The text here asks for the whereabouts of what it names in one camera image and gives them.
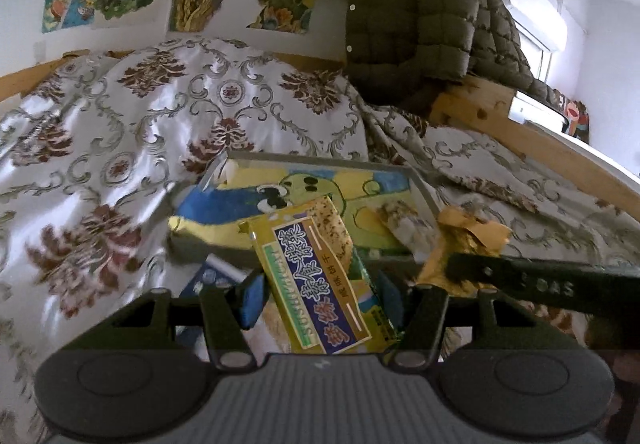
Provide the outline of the olive quilted jacket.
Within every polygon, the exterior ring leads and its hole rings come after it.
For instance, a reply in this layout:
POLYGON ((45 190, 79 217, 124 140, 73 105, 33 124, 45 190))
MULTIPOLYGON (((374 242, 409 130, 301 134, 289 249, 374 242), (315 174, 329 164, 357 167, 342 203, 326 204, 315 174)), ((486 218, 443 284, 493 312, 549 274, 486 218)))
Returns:
POLYGON ((473 75, 560 107, 502 0, 348 0, 345 43, 347 78, 370 104, 417 112, 473 75))

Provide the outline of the yellow green biscuit packet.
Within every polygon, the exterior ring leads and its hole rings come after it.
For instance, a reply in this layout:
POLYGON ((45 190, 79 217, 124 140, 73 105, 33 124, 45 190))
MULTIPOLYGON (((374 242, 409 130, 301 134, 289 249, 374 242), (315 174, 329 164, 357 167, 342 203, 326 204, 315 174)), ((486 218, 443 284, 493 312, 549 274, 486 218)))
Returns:
POLYGON ((296 354, 384 354, 398 334, 327 196, 240 224, 296 354))

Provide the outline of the yellow chip packet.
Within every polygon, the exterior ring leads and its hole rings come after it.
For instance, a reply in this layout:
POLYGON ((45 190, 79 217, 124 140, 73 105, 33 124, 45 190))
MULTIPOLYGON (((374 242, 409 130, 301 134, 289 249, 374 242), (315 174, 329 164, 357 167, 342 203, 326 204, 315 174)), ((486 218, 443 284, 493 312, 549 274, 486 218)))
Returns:
POLYGON ((475 297, 478 290, 494 289, 483 280, 448 278, 445 268, 454 253, 499 256, 510 241, 510 228, 500 222, 480 219, 457 207, 443 208, 438 213, 437 225, 435 248, 423 265, 416 283, 444 289, 453 297, 475 297))

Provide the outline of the floral satin bedspread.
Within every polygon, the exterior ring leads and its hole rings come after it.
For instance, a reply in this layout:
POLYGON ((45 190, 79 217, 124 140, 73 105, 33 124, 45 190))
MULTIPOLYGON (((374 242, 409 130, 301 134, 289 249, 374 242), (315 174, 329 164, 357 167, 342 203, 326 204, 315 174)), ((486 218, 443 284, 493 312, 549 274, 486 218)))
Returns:
POLYGON ((341 74, 231 40, 82 56, 1 117, 1 438, 38 443, 39 364, 140 293, 179 290, 179 193, 224 151, 414 167, 438 205, 510 228, 506 253, 639 261, 639 225, 490 137, 373 106, 341 74))

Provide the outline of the wooden bed frame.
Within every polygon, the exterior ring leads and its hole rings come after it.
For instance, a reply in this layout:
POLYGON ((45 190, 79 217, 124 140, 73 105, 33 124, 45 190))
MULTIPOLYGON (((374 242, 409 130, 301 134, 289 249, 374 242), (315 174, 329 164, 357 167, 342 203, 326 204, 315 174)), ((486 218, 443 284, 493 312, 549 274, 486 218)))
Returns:
MULTIPOLYGON (((73 50, 61 58, 3 75, 1 101, 27 94, 60 66, 89 52, 73 50)), ((342 67, 338 61, 280 52, 273 57, 306 72, 342 67)), ((431 111, 428 122, 486 134, 520 158, 544 164, 583 193, 614 205, 639 222, 639 183, 636 184, 634 174, 626 176, 624 168, 617 170, 613 163, 598 162, 597 156, 587 150, 589 146, 576 146, 572 138, 565 139, 535 123, 520 124, 508 119, 506 108, 512 99, 508 88, 468 76, 462 86, 450 86, 438 95, 428 109, 431 111)))

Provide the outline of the grey tray with frog picture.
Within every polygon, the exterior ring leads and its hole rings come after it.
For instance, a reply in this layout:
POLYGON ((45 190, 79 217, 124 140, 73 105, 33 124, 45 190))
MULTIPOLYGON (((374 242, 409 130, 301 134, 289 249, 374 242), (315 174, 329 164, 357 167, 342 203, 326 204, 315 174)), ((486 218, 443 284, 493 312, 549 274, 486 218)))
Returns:
POLYGON ((258 260, 248 223, 314 215, 323 237, 346 230, 364 260, 408 261, 410 251, 380 216, 394 205, 435 224, 437 205, 412 167, 226 150, 183 196, 168 241, 186 262, 215 254, 250 266, 258 260))

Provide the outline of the clear rice cracker packet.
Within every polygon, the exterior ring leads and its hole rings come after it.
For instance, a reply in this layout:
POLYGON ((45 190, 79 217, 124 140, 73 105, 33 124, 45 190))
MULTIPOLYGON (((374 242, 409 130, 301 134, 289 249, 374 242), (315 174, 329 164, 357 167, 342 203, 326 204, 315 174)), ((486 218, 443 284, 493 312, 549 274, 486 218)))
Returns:
POLYGON ((271 354, 288 354, 292 350, 290 338, 273 300, 268 301, 254 327, 244 331, 243 336, 258 365, 271 354))

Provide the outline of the navy blue stick sachet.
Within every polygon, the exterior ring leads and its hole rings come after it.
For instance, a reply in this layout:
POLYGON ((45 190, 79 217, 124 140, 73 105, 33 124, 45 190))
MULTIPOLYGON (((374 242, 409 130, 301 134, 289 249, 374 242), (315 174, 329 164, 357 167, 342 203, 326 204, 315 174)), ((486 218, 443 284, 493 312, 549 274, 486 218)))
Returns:
MULTIPOLYGON (((237 268, 214 253, 210 253, 198 271, 183 287, 179 297, 180 299, 197 297, 205 287, 228 289, 239 285, 249 274, 247 269, 237 268)), ((202 335, 203 330, 200 327, 182 327, 177 332, 177 341, 183 346, 193 349, 202 335)))

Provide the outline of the clear nut bar packet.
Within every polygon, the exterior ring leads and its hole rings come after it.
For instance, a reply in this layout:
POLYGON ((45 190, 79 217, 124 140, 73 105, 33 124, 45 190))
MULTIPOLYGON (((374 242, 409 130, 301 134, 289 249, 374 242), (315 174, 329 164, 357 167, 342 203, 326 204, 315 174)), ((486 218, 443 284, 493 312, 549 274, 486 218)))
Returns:
POLYGON ((424 262, 436 245, 435 227, 402 200, 382 204, 376 214, 393 236, 406 247, 416 262, 424 262))

